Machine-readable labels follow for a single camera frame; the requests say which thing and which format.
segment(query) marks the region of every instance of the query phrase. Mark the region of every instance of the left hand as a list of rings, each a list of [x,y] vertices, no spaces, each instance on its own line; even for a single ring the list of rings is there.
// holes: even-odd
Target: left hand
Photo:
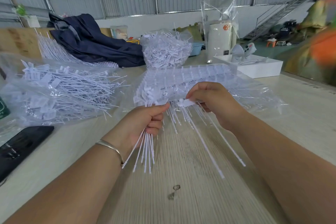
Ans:
[[[151,107],[139,106],[130,111],[102,140],[114,145],[123,155],[124,160],[137,143],[142,130],[156,136],[162,128],[163,112],[169,103]]]

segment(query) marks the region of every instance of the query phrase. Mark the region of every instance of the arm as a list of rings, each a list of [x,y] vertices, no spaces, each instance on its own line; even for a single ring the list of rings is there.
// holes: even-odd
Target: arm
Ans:
[[[292,223],[335,223],[334,165],[245,111],[219,83],[198,83],[187,98],[237,137]]]
[[[157,135],[162,112],[168,107],[135,108],[102,140],[114,145],[126,160],[145,127],[148,133]],[[5,224],[95,223],[120,171],[119,155],[106,146],[94,145]]]

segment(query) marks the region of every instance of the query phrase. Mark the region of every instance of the light wood table surface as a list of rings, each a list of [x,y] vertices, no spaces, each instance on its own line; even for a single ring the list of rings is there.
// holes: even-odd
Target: light wood table surface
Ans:
[[[186,65],[204,64],[202,56],[189,58]],[[125,69],[132,76],[144,70],[145,67]],[[336,165],[335,90],[314,87],[286,75],[259,80],[290,105],[288,114],[265,121]],[[0,187],[0,223],[68,168],[116,122],[115,118],[105,121],[104,117],[97,117],[56,129]],[[241,166],[214,127],[201,129],[225,175],[221,179],[197,134],[187,126],[178,127],[178,131],[175,134],[172,125],[166,124],[159,135],[152,174],[144,174],[141,166],[132,173],[134,156],[131,158],[97,223],[288,223],[267,184],[231,133],[221,130],[246,167]],[[180,185],[180,189],[173,190],[175,185]]]

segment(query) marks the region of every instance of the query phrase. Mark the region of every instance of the black smartphone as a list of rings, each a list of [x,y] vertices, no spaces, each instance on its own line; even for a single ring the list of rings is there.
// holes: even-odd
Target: black smartphone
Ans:
[[[53,126],[24,128],[0,147],[0,184],[53,130]]]

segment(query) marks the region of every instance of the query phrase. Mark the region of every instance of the white box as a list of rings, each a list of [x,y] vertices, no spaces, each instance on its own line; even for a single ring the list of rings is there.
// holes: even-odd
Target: white box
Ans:
[[[249,59],[264,59],[265,57],[257,56],[251,54]],[[255,64],[246,64],[246,65],[239,65],[237,63],[233,63],[230,61],[226,61],[223,59],[223,56],[214,56],[213,64],[224,63],[229,65],[231,69],[236,72],[240,71],[243,74],[251,77],[251,78],[261,78],[261,77],[270,77],[270,76],[278,76],[280,75],[282,61],[275,60],[275,59],[267,59],[266,63],[255,63]]]

